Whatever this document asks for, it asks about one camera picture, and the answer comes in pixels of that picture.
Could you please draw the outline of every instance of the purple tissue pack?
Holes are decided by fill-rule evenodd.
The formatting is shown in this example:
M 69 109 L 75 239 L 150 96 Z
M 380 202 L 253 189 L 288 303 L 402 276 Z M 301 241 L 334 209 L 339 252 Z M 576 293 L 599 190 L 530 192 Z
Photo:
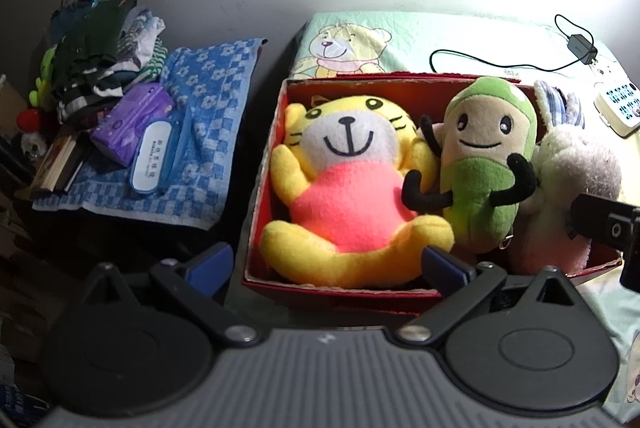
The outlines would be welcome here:
M 129 166 L 148 122 L 164 118 L 173 108 L 174 100 L 161 84 L 137 84 L 93 130 L 91 140 L 109 159 Z

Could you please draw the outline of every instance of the rabbit plush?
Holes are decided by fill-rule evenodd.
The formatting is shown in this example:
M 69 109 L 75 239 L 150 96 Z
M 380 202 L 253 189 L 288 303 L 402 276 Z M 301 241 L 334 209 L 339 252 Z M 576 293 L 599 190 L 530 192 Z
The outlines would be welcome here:
M 572 201 L 580 193 L 616 199 L 622 173 L 615 154 L 584 131 L 577 95 L 567 94 L 565 106 L 546 82 L 534 90 L 547 132 L 531 158 L 538 187 L 520 205 L 508 257 L 515 274 L 555 265 L 570 275 L 586 267 L 591 249 L 590 239 L 567 233 Z

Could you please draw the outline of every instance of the screw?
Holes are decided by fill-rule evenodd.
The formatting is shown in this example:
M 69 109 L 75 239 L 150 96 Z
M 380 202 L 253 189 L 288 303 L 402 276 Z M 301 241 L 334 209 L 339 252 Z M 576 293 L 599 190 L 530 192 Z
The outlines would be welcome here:
M 622 226 L 620 223 L 615 223 L 611 228 L 611 236 L 616 239 L 622 234 Z
M 398 329 L 398 336 L 407 342 L 425 342 L 431 338 L 431 331 L 422 325 L 405 325 Z
M 226 328 L 225 336 L 232 342 L 249 343 L 258 337 L 258 331 L 249 325 L 231 325 Z

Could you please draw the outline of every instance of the green toy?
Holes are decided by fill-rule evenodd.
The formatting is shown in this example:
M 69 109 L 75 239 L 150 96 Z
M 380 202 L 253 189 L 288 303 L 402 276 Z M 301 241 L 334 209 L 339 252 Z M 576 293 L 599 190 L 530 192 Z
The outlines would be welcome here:
M 36 78 L 36 90 L 29 93 L 29 103 L 32 107 L 40 107 L 45 111 L 55 108 L 56 102 L 51 95 L 51 75 L 53 72 L 53 57 L 56 46 L 47 49 L 40 62 L 40 77 Z
M 478 78 L 447 106 L 442 137 L 429 118 L 425 140 L 441 158 L 440 193 L 420 193 L 420 173 L 410 171 L 402 202 L 420 213 L 442 209 L 456 244 L 475 253 L 497 248 L 507 237 L 519 203 L 536 190 L 529 163 L 538 128 L 526 95 L 501 78 Z

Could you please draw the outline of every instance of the clothes pile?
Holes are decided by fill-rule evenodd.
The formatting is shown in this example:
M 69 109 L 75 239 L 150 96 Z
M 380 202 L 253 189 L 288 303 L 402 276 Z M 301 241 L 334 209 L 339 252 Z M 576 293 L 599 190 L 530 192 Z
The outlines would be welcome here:
M 91 129 L 135 84 L 157 79 L 168 53 L 159 38 L 164 27 L 138 0 L 80 0 L 54 14 L 50 37 L 60 39 L 51 93 L 59 121 Z

